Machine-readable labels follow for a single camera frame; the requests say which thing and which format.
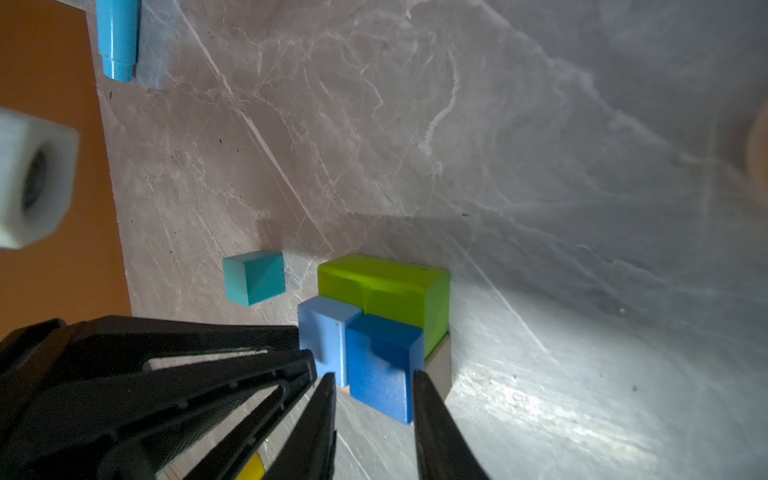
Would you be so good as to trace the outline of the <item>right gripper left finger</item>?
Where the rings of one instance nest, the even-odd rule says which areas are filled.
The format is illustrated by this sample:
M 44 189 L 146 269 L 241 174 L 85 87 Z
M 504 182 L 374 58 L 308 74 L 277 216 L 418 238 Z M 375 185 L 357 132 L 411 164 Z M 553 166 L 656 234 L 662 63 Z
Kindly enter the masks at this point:
M 336 382 L 323 376 L 264 479 L 331 479 L 336 450 Z

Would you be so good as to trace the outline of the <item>teal cube block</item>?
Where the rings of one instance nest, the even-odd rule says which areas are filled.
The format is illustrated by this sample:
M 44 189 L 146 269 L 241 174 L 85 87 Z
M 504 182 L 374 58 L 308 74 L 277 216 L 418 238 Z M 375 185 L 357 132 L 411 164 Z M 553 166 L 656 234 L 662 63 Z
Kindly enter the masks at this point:
M 228 300 L 250 307 L 286 291 L 283 255 L 254 251 L 222 259 Z

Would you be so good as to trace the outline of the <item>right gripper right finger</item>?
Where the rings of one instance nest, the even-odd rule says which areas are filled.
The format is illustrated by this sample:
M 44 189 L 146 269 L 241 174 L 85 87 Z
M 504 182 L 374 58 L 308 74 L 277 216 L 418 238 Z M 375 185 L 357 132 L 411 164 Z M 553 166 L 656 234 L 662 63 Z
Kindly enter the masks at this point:
M 414 372 L 412 390 L 419 478 L 488 479 L 426 372 Z

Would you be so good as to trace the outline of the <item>dark green rectangular block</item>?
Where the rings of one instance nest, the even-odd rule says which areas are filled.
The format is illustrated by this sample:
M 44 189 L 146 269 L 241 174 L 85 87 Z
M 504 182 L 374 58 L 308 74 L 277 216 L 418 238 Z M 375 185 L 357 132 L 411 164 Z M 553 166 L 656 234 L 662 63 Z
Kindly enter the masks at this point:
M 318 293 L 363 313 L 418 327 L 430 355 L 449 328 L 451 275 L 445 269 L 349 254 L 318 267 Z

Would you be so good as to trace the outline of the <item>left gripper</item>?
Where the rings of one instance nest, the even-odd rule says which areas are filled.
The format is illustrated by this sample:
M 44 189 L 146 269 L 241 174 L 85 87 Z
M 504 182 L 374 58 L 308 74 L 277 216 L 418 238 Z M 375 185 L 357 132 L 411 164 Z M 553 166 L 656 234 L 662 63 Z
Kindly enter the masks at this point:
M 233 479 L 314 383 L 291 325 L 106 316 L 60 319 L 1 342 L 3 479 L 152 479 L 262 390 L 270 393 L 191 472 Z M 155 358 L 238 356 L 74 382 L 68 372 L 138 372 Z

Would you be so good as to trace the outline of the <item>natural wood rectangular block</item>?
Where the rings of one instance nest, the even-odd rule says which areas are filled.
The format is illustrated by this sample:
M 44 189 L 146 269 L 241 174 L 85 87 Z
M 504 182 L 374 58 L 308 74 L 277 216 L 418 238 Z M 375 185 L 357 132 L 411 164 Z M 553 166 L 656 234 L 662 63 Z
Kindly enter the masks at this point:
M 451 336 L 446 333 L 425 360 L 425 372 L 430 377 L 442 401 L 452 387 Z

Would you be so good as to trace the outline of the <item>light blue cube block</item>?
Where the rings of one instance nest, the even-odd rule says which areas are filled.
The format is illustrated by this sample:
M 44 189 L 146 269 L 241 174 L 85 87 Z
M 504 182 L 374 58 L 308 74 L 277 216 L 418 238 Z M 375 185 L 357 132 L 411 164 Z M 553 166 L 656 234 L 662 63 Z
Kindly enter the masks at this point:
M 317 376 L 333 373 L 339 388 L 349 386 L 346 330 L 362 316 L 351 304 L 315 296 L 297 307 L 299 346 L 313 354 Z

